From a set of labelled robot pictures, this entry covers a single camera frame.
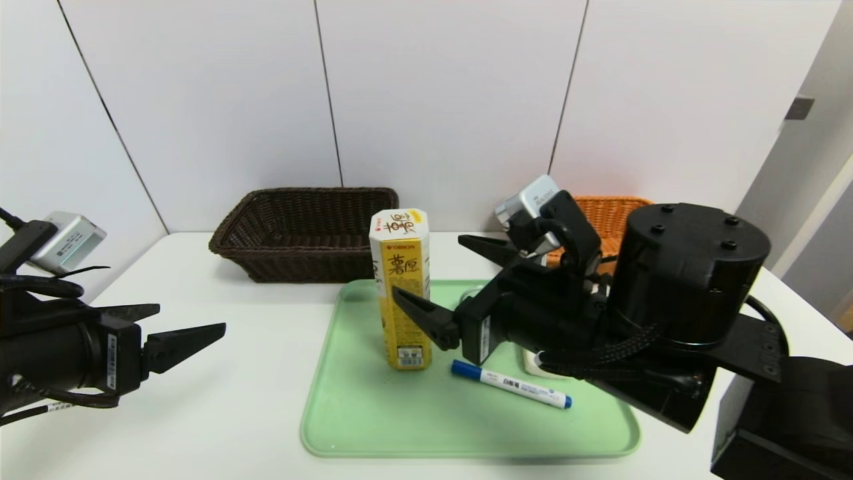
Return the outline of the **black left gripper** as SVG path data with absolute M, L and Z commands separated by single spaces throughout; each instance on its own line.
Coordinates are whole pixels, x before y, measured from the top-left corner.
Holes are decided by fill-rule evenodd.
M 114 408 L 150 374 L 163 374 L 222 339 L 225 323 L 151 334 L 141 346 L 134 324 L 158 303 L 95 307 L 96 320 L 2 341 L 2 411 L 42 400 Z

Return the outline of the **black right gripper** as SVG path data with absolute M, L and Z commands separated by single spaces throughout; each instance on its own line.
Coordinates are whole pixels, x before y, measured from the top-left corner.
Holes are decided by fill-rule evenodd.
M 527 351 L 588 349 L 600 331 L 601 296 L 592 283 L 519 259 L 500 238 L 460 235 L 458 243 L 502 267 L 481 291 L 451 311 L 415 293 L 393 287 L 393 301 L 442 351 L 458 349 L 476 365 L 502 343 Z

